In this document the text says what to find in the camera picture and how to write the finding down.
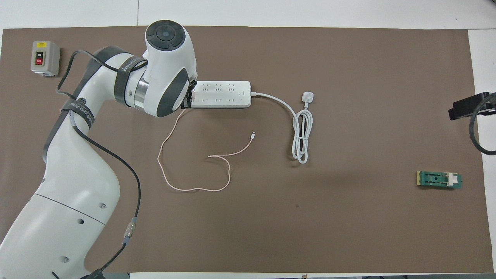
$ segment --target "hole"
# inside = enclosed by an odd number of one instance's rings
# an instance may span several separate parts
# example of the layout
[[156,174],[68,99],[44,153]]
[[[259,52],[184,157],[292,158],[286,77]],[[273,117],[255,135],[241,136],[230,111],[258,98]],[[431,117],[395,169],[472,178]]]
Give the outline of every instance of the hole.
[[68,262],[69,262],[69,258],[68,258],[68,257],[66,257],[66,256],[60,256],[60,257],[59,257],[59,260],[60,260],[61,262],[63,262],[63,263],[68,263]]

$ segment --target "black cable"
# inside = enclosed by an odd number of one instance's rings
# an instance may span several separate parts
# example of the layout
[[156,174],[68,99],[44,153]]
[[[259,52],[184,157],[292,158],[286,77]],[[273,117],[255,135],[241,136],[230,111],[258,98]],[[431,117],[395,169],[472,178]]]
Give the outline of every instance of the black cable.
[[117,258],[117,256],[124,250],[125,246],[126,246],[126,244],[123,243],[123,245],[119,249],[119,251],[117,251],[117,253],[104,266],[102,266],[102,268],[100,268],[100,271],[103,271],[104,269],[106,269]]
[[[139,205],[141,203],[141,184],[139,182],[138,175],[136,174],[136,172],[134,171],[134,169],[126,161],[124,161],[122,158],[120,158],[118,155],[116,155],[112,151],[106,149],[105,147],[101,146],[100,144],[98,144],[96,141],[92,140],[87,135],[83,134],[83,132],[81,132],[81,130],[77,126],[72,126],[72,128],[83,139],[85,139],[86,141],[88,141],[92,145],[98,147],[99,149],[103,150],[104,152],[108,153],[109,155],[111,155],[115,159],[117,159],[119,162],[121,162],[122,164],[124,164],[132,172],[132,174],[136,178],[136,182],[137,182],[137,185],[138,185],[138,202],[137,202],[137,205],[136,205],[136,212],[134,213],[134,217],[138,217]],[[114,256],[105,265],[103,265],[102,268],[100,268],[100,271],[103,271],[104,269],[106,269],[117,258],[117,256],[124,250],[125,247],[126,247],[126,243],[123,243],[122,247],[114,254]]]
[[139,205],[141,203],[141,184],[139,182],[138,175],[136,174],[136,172],[134,171],[134,169],[126,161],[124,161],[122,158],[120,158],[117,154],[115,154],[112,151],[106,149],[105,147],[103,147],[100,144],[98,144],[96,141],[90,139],[87,135],[83,134],[83,132],[81,132],[81,130],[77,126],[72,126],[72,128],[83,139],[85,139],[86,141],[88,141],[92,145],[98,147],[99,149],[105,151],[106,153],[108,153],[109,155],[111,155],[112,157],[114,157],[115,159],[117,159],[119,162],[121,162],[122,164],[124,164],[132,172],[132,174],[136,178],[136,182],[138,184],[138,203],[136,205],[136,212],[134,213],[134,217],[138,217]]
[[[69,75],[69,71],[70,71],[70,68],[72,67],[72,62],[74,61],[74,57],[76,57],[76,55],[78,53],[85,53],[85,54],[89,55],[93,60],[95,60],[96,62],[98,62],[100,65],[106,67],[107,69],[110,69],[110,70],[113,70],[113,71],[119,71],[118,68],[114,68],[114,67],[108,65],[107,63],[105,63],[104,61],[100,60],[98,57],[94,56],[93,54],[87,52],[86,50],[76,50],[70,56],[70,58],[69,58],[69,64],[67,65],[67,70],[65,70],[65,74],[63,75],[63,77],[62,77],[59,85],[55,89],[55,92],[57,92],[58,94],[67,95],[67,96],[69,96],[69,98],[74,99],[74,100],[76,99],[76,97],[74,95],[72,95],[72,94],[70,94],[68,92],[65,92],[65,91],[61,91],[60,88],[62,87],[62,84],[64,83],[65,79]],[[139,70],[139,69],[143,68],[144,66],[146,66],[147,64],[148,64],[148,61],[145,61],[141,65],[135,66],[131,71]]]
[[487,154],[487,155],[496,155],[496,150],[494,151],[489,151],[485,148],[483,148],[479,142],[477,141],[477,139],[475,138],[475,134],[474,134],[474,124],[475,124],[475,119],[477,118],[477,114],[480,112],[480,110],[482,109],[482,107],[491,99],[495,98],[496,97],[496,92],[494,93],[491,93],[489,96],[487,96],[486,98],[484,98],[484,100],[482,100],[478,105],[477,107],[475,108],[474,110],[474,113],[472,113],[472,117],[470,118],[470,123],[469,123],[469,126],[468,126],[468,133],[470,135],[470,140],[472,140],[472,143],[474,144],[475,148],[477,148],[480,152],[484,153],[484,154]]

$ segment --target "white cable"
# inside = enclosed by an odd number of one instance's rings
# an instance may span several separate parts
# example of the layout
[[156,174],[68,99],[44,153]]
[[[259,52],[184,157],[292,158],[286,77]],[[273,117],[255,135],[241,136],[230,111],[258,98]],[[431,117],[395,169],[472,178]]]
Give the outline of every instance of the white cable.
[[295,131],[292,147],[293,158],[298,160],[298,162],[300,162],[301,164],[305,164],[309,157],[309,136],[313,125],[313,116],[307,108],[309,103],[313,101],[313,93],[303,93],[302,100],[305,102],[305,106],[298,113],[295,113],[295,111],[286,102],[274,96],[257,92],[252,92],[251,95],[276,100],[286,106],[289,111],[291,111],[291,113],[293,114],[293,130]]
[[224,156],[233,156],[233,155],[239,154],[239,153],[243,152],[245,149],[247,149],[248,146],[253,141],[253,138],[255,137],[255,132],[251,133],[251,136],[250,136],[250,139],[249,139],[248,144],[243,149],[241,149],[240,151],[235,152],[235,153],[231,153],[231,154],[210,155],[210,156],[207,157],[207,158],[215,157],[215,158],[219,158],[219,159],[222,159],[222,160],[226,161],[226,163],[227,163],[227,177],[228,177],[228,179],[227,179],[227,183],[226,183],[226,185],[224,187],[222,187],[220,189],[217,189],[217,190],[211,190],[211,189],[205,189],[205,188],[179,189],[179,188],[176,188],[176,187],[172,186],[169,183],[169,180],[167,179],[167,176],[165,175],[164,167],[162,166],[162,163],[160,162],[160,156],[162,155],[162,150],[164,149],[165,142],[172,136],[172,133],[174,132],[174,130],[176,129],[176,126],[178,124],[179,118],[181,118],[181,116],[183,115],[184,112],[186,112],[186,109],[183,110],[183,111],[181,111],[181,113],[178,115],[178,118],[176,119],[176,122],[174,123],[174,126],[172,127],[171,133],[162,142],[162,145],[160,146],[160,151],[158,152],[157,162],[158,162],[158,164],[160,166],[160,169],[162,170],[162,174],[164,175],[165,182],[172,189],[178,190],[178,191],[182,191],[182,192],[189,192],[189,191],[194,191],[194,190],[203,190],[203,191],[208,191],[208,192],[218,192],[218,191],[221,191],[221,190],[225,189],[229,185],[229,182],[231,181],[231,164],[229,163],[229,161],[226,158],[224,158]]

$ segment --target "white power strip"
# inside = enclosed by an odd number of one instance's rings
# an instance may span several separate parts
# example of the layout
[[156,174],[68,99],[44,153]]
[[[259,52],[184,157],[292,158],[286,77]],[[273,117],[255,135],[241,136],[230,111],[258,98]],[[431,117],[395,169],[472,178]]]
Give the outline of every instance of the white power strip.
[[251,105],[249,81],[198,81],[191,108],[247,108]]

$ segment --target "power cord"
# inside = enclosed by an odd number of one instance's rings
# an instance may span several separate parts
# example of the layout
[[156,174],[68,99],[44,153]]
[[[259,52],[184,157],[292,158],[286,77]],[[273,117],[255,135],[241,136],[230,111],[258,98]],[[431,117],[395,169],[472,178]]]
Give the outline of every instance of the power cord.
[[293,130],[295,131],[295,135],[293,137],[293,146],[291,148],[293,153],[293,158],[298,160],[301,164],[305,164],[308,160],[308,146],[309,146],[309,136],[311,132],[311,128],[313,125],[313,116],[311,112],[308,110],[309,104],[313,102],[313,93],[305,92],[302,96],[302,101],[305,103],[305,106],[298,113],[295,111],[283,100],[276,98],[274,96],[252,92],[252,97],[265,97],[286,106],[289,111],[293,114]]

